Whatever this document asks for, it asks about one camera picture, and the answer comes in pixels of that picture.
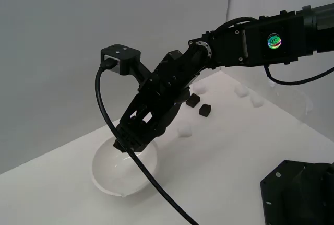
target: white wall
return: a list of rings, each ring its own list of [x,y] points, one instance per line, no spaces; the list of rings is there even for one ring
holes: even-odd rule
[[[334,0],[230,0],[228,19],[241,16],[251,16],[255,18],[261,15],[271,16],[279,14],[281,10],[297,11],[301,10],[301,8],[306,5],[318,7],[330,3],[334,3]],[[315,53],[313,56],[302,57],[298,62],[288,66],[275,65],[270,66],[270,69],[274,77],[281,80],[293,81],[317,75],[331,67],[334,67],[333,52],[323,54]],[[257,86],[257,82],[253,78],[258,78],[258,74],[263,72],[262,67],[224,68],[223,70],[238,80],[247,81],[252,87]],[[262,76],[263,80],[267,80],[264,74]],[[310,97],[314,105],[313,111],[305,122],[331,140],[334,140],[333,82],[334,74],[331,74],[318,81],[297,86],[298,90]],[[286,87],[285,92],[289,93],[291,89]],[[284,109],[289,109],[289,104],[295,104],[295,102],[280,103],[285,105]]]
[[[100,50],[124,44],[152,70],[226,20],[228,0],[0,0],[0,173],[105,125],[94,76]],[[106,73],[113,120],[134,78]]]

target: cable connector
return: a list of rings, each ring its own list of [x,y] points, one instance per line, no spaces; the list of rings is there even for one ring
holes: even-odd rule
[[[113,69],[117,65],[118,65],[117,60],[114,60],[114,59],[111,59],[111,58],[107,58],[107,59],[105,59],[104,61],[101,62],[100,68],[103,71],[106,71],[107,69],[108,70]]]

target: white bowl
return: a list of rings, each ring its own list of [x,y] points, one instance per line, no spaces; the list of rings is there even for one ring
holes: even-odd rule
[[[149,184],[148,179],[127,153],[113,147],[115,138],[107,140],[96,151],[91,178],[101,191],[125,197],[136,193]],[[158,146],[155,141],[136,155],[154,176],[158,166]]]

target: black cable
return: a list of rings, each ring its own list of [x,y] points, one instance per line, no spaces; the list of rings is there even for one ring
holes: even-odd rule
[[[266,71],[266,74],[268,76],[268,78],[270,80],[272,80],[273,82],[277,83],[277,84],[281,84],[281,85],[288,85],[288,86],[295,86],[295,85],[300,85],[300,84],[305,84],[305,83],[308,83],[308,82],[311,82],[311,81],[314,81],[314,80],[317,80],[317,79],[320,79],[326,75],[329,75],[330,73],[334,72],[334,67],[317,75],[317,76],[314,76],[314,77],[311,77],[311,78],[308,78],[308,79],[305,79],[305,80],[298,80],[298,81],[281,81],[281,80],[277,80],[275,78],[272,77],[270,71],[269,71],[269,66],[268,65],[265,65],[264,66],[265,68],[265,71]]]
[[[240,17],[240,18],[236,18],[236,19],[233,19],[233,20],[230,20],[230,21],[227,21],[225,22],[223,25],[219,26],[214,32],[213,32],[213,35],[215,37],[221,35],[222,33],[224,33],[224,31],[233,26],[233,25],[236,25],[238,23],[242,23],[242,22],[246,22],[246,21],[254,21],[256,20],[255,18],[252,18],[252,17]]]
[[[138,165],[140,170],[144,173],[147,179],[152,183],[152,185],[157,189],[157,191],[165,198],[165,200],[175,208],[175,210],[184,218],[186,219],[191,225],[198,225],[198,223],[191,218],[170,196],[167,192],[159,185],[159,183],[154,179],[151,173],[147,170],[144,164],[138,159],[136,154],[128,147],[127,143],[123,142],[122,137],[120,136],[119,132],[111,122],[102,102],[101,97],[101,90],[100,90],[100,79],[102,73],[105,71],[105,68],[100,67],[96,77],[95,77],[95,94],[96,99],[98,101],[98,105],[101,111],[101,114],[110,128],[111,132],[115,135],[115,138],[118,140],[119,144],[123,147],[123,149],[129,154],[129,156],[133,159],[133,161]]]

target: robotic arm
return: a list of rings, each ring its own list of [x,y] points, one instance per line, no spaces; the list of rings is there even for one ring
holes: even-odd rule
[[[182,54],[169,52],[153,72],[140,62],[140,51],[123,45],[101,50],[101,67],[133,75],[138,94],[116,127],[134,152],[142,151],[161,136],[189,96],[189,85],[206,68],[289,64],[314,51],[334,50],[334,4],[286,12],[259,20],[242,17],[188,42]],[[114,147],[124,148],[116,140]]]

